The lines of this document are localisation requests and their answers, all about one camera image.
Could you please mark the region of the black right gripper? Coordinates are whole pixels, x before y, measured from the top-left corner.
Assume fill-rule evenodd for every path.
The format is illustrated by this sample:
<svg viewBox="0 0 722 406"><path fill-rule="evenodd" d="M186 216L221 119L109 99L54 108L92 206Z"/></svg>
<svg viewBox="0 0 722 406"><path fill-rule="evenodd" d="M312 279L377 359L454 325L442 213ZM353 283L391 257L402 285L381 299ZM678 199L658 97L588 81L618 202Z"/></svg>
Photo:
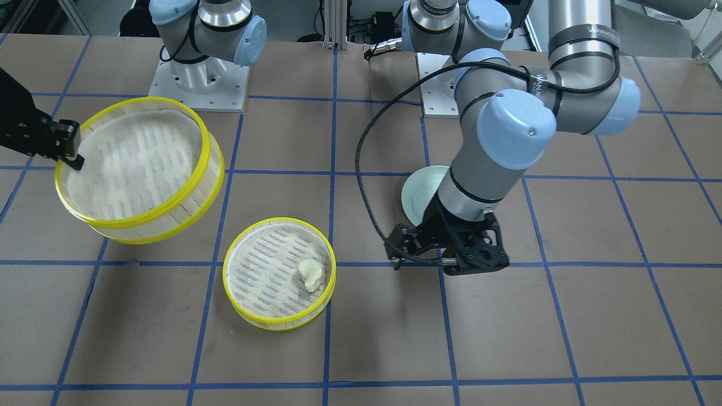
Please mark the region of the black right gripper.
<svg viewBox="0 0 722 406"><path fill-rule="evenodd" d="M80 171L85 158L79 154L80 124L52 117L34 105L33 95L1 69L1 144L28 156L59 160Z"/></svg>

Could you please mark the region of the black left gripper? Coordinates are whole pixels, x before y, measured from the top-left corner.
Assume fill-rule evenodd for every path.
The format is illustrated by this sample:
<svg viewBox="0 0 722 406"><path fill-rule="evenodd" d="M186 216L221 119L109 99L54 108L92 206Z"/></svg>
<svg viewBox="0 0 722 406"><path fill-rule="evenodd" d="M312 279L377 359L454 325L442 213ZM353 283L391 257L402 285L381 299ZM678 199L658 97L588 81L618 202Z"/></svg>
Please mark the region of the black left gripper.
<svg viewBox="0 0 722 406"><path fill-rule="evenodd" d="M430 201L418 226L397 224L385 246L395 270L407 260L441 266L449 276L497 272L510 265L492 211L483 211L479 221L468 221L448 211L438 198Z"/></svg>

